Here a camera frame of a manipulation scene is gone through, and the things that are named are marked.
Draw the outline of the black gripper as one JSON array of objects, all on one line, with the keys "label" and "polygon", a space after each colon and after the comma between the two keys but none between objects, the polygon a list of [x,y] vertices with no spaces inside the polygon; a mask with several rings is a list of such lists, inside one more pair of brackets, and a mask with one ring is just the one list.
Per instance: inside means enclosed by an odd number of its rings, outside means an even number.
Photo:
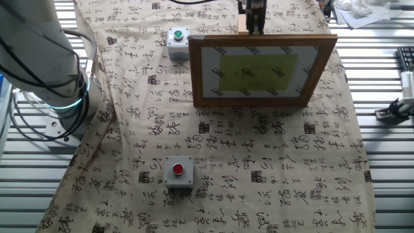
[{"label": "black gripper", "polygon": [[258,19],[256,21],[257,25],[257,33],[262,35],[264,34],[264,26],[265,26],[265,16],[262,16],[266,12],[267,7],[267,0],[246,0],[246,29],[248,30],[249,34],[254,34],[255,32],[255,19],[254,15],[258,15]]}]

